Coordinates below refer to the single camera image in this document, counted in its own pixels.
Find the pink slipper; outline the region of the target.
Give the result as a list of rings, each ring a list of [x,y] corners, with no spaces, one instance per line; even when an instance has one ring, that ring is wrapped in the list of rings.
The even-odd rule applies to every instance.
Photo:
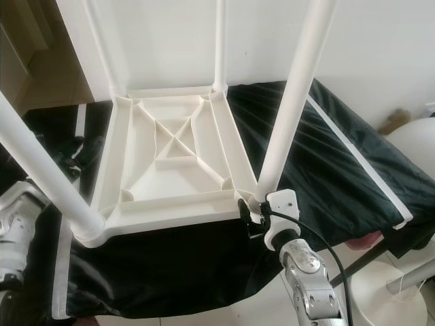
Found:
[[[381,231],[374,231],[366,236],[351,239],[345,242],[352,251],[367,251],[382,239]]]

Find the black metal stand leg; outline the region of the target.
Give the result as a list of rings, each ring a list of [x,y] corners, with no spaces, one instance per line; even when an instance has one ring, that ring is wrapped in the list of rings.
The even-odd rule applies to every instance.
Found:
[[[350,280],[354,274],[363,270],[364,267],[373,263],[376,258],[381,257],[386,252],[391,252],[394,257],[401,258],[411,251],[411,249],[419,251],[425,248],[425,244],[429,242],[432,237],[435,237],[435,223],[405,226],[400,230],[390,229],[381,232],[383,235],[382,239],[370,249],[356,251],[362,252],[360,257],[353,260],[349,265],[344,266],[344,274],[342,276],[332,277],[330,285],[333,287],[342,285],[346,280]],[[342,242],[339,246],[348,248],[345,242]]]

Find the white round object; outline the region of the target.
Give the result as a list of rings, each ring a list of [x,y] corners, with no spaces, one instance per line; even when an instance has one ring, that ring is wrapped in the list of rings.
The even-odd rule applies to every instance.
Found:
[[[389,133],[386,140],[435,179],[435,117],[408,122]]]

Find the white standing fan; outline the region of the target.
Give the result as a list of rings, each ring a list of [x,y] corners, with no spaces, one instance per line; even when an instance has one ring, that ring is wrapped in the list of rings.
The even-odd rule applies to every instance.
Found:
[[[435,259],[403,272],[374,261],[350,279],[354,311],[362,326],[428,326],[431,318],[421,288],[435,276]]]

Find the brown object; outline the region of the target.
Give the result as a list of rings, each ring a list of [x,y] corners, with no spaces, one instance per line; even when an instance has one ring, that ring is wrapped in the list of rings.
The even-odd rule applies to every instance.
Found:
[[[401,126],[411,121],[411,113],[407,109],[397,108],[385,119],[383,124],[378,128],[379,134],[391,134]]]

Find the cream plastic table top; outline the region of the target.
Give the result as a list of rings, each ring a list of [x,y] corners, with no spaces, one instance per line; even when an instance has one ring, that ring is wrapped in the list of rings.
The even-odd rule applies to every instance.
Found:
[[[90,205],[91,239],[239,219],[257,177],[226,91],[209,86],[115,91]]]

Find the black table cloth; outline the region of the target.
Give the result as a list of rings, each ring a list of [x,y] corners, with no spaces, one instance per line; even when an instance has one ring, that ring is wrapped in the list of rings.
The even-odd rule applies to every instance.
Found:
[[[279,184],[292,189],[315,251],[380,231],[395,257],[435,236],[435,178],[320,81],[302,112]],[[275,279],[277,253],[240,219],[112,237],[89,249],[59,239],[60,213],[40,217],[13,319],[186,316],[249,298]]]

